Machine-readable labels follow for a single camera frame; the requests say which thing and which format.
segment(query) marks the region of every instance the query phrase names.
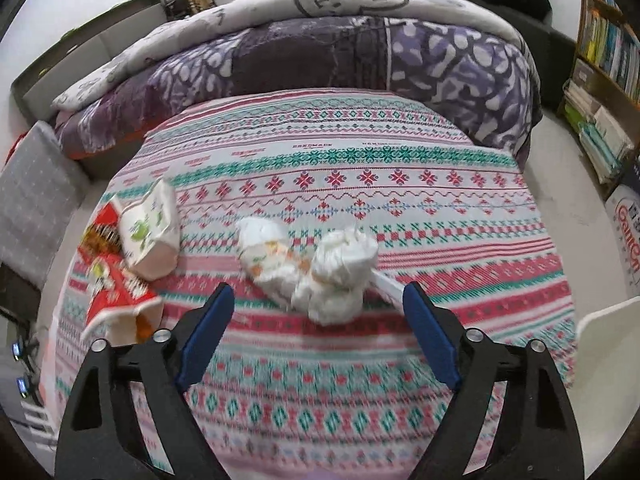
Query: purple blanket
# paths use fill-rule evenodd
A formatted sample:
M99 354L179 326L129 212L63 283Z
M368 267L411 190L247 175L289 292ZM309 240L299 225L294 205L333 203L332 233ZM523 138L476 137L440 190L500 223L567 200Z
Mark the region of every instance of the purple blanket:
M132 76L57 129L83 158L142 136L185 108L221 97L297 88L390 90L452 121L474 142L522 165L542 117L520 51L455 25L345 16L248 28L175 54Z

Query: blue gripper pad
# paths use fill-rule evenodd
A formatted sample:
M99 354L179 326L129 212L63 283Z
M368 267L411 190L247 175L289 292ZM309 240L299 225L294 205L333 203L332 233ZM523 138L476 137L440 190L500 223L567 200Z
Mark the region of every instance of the blue gripper pad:
M226 326L231 321L235 302L233 289L225 285L218 295L209 298L202 307L209 309L182 349L180 373L175 378L175 386L180 393L184 393L189 386L202 380L213 352L216 351Z
M413 285L407 285L402 294L404 316L414 331L422 353L433 370L436 379L451 390L458 390L462 378L458 372L457 350L442 327L422 300Z

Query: cartoon face print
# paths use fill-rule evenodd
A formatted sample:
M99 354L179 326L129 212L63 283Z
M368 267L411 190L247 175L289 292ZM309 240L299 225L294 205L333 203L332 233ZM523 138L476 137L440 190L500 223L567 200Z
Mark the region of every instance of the cartoon face print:
M368 12L400 9L409 0L293 0L308 18L319 16L356 16Z

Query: crumpled plastic bag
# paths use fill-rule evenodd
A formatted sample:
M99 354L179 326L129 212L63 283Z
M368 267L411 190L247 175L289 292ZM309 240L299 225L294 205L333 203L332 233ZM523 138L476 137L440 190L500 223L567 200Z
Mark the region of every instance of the crumpled plastic bag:
M290 248L277 222L248 217L236 224L242 268L286 310L321 325L347 323L362 312L362 295L378 260L377 242L355 227L322 238L311 258Z

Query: blanket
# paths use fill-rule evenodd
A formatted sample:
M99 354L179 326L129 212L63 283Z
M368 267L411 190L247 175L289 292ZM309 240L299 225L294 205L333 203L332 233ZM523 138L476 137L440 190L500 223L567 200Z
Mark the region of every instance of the blanket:
M541 117L525 57L457 25L376 16L272 22L174 54L121 83L56 129L83 158L210 99L279 89L391 90L423 102L475 143L519 164Z
M225 34L291 18L357 15L415 18L497 36L523 53L540 87L535 63L520 33L496 14L466 0L234 0L161 25L60 94L53 106L81 110L153 63Z
M130 202L156 178L177 191L180 258L152 286L163 325L200 307L220 281L236 312L186 401L232 478L404 480L451 393L395 309L365 298L361 317L323 328L271 303L241 271L235 222L275 218L295 251L357 225L379 243L378 268L416 280L438 306L494 340L540 338L572 376L574 306L560 257L511 155L474 146L424 105L388 92L315 89L207 102L149 134L102 199ZM86 266L69 269L44 366L47 406L64 409L86 346ZM145 396L134 404L154 463L168 468ZM487 457L497 385L470 469Z

